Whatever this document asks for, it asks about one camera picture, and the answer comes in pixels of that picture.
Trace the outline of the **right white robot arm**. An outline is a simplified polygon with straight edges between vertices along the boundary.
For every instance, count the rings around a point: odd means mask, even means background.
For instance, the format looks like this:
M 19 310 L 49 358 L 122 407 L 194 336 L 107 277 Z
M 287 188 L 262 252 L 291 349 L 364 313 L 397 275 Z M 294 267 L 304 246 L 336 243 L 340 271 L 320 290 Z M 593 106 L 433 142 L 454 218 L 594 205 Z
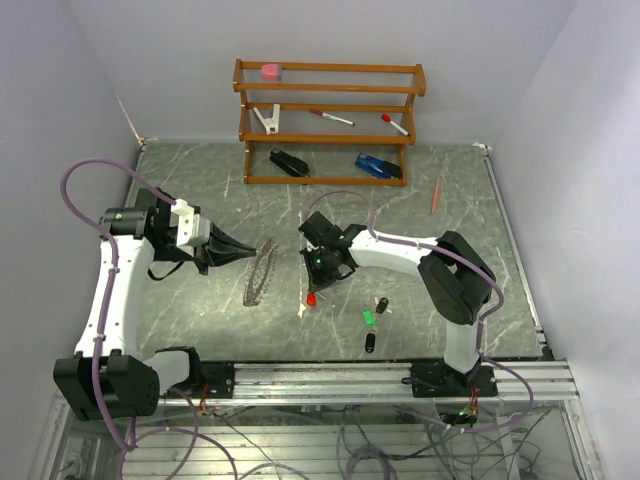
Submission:
M 362 267 L 380 268 L 422 280 L 436 311 L 447 322 L 442 387 L 465 394 L 476 383 L 480 365 L 480 311 L 493 294 L 503 301 L 492 270 L 464 237 L 447 231 L 439 237 L 391 235 L 370 226 L 346 229 L 319 212 L 299 226 L 306 246 L 300 251 L 317 292 L 348 278 Z

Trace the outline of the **metal disc with keyrings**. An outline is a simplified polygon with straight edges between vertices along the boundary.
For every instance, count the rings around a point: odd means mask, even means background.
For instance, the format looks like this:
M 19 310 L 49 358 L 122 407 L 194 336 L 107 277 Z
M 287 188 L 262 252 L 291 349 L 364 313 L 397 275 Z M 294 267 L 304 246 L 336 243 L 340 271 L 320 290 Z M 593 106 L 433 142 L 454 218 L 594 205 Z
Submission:
M 269 237 L 258 250 L 245 284 L 244 307 L 256 307 L 261 303 L 275 269 L 278 248 L 276 240 Z

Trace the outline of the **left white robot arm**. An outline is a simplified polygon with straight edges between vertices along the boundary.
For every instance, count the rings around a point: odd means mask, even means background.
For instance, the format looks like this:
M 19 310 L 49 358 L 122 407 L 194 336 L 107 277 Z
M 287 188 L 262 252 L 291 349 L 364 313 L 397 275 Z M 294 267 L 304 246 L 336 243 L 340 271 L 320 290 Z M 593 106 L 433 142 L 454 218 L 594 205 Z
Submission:
M 153 279 L 154 262 L 176 268 L 191 263 L 199 274 L 251 258 L 255 248 L 243 244 L 205 219 L 197 206 L 177 221 L 172 205 L 150 190 L 138 191 L 133 206 L 110 208 L 100 225 L 118 247 L 118 272 L 107 308 L 102 351 L 93 354 L 100 311 L 111 263 L 111 245 L 101 242 L 101 267 L 90 315 L 70 358 L 59 359 L 53 379 L 81 421 L 99 420 L 93 385 L 98 383 L 108 413 L 114 418 L 152 415 L 160 396 L 170 388 L 182 397 L 196 395 L 206 384 L 206 371 L 195 348 L 159 349 L 147 360 L 139 357 L 137 329 L 143 286 Z

